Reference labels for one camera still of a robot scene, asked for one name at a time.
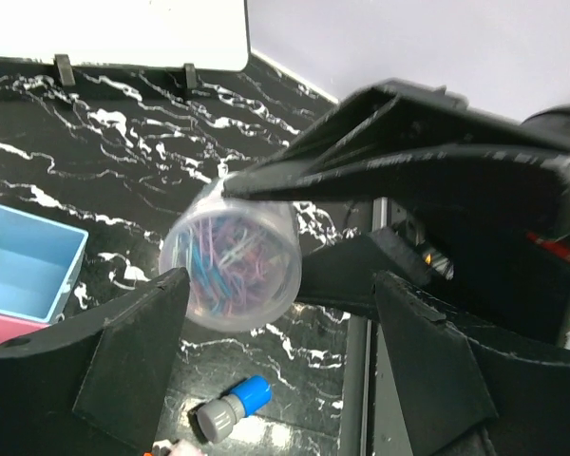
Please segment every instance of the blue bin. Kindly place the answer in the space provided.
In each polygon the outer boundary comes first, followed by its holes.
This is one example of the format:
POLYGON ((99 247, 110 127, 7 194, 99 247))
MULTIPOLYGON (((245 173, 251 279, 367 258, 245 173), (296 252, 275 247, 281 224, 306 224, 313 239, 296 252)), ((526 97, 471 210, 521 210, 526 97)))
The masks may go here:
POLYGON ((80 273, 88 232, 0 205, 0 314, 51 324, 80 273))

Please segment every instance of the marble countertop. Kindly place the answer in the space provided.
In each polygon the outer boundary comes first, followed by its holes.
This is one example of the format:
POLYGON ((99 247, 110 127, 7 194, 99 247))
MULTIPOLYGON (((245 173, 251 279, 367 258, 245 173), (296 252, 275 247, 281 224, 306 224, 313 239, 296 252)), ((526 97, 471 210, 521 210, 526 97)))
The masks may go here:
MULTIPOLYGON (((88 69, 63 91, 46 67, 0 63, 0 203, 89 232, 69 317, 158 274, 162 239, 201 187, 286 146, 331 105, 253 58, 201 73, 185 101, 161 71, 88 69)), ((371 228, 366 206, 296 205, 304 252, 371 228)), ((273 401, 211 455, 336 455, 350 316, 294 304, 239 334, 187 321, 157 440, 197 442, 190 411, 265 376, 273 401)))

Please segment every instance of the pink object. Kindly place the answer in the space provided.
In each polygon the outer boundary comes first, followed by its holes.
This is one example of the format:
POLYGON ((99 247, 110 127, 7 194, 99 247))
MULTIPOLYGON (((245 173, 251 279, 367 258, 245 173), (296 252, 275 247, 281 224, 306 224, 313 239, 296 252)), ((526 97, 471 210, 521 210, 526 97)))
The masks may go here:
POLYGON ((27 321, 11 316, 0 315, 0 344, 6 342, 13 337, 34 333, 38 330, 46 328, 48 324, 38 323, 35 321, 27 321))

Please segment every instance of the container of paper clips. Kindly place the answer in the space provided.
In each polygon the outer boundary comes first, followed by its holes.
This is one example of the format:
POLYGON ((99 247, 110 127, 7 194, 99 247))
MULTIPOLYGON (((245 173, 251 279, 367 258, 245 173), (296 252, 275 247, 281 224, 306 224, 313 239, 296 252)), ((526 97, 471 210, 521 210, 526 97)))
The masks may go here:
POLYGON ((290 203, 225 199, 224 179, 206 185, 175 222, 159 270, 184 266, 190 275, 186 316, 236 333, 272 323, 290 308, 302 254, 290 203))

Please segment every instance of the gray bottle cap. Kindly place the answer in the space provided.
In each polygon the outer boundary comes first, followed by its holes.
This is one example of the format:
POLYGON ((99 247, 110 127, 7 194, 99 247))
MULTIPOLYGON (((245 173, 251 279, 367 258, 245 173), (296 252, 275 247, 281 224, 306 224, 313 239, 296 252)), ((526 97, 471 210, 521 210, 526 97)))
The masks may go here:
POLYGON ((234 425, 244 416, 245 408, 234 394, 211 401, 197 411, 200 430, 213 444, 228 437, 234 425))

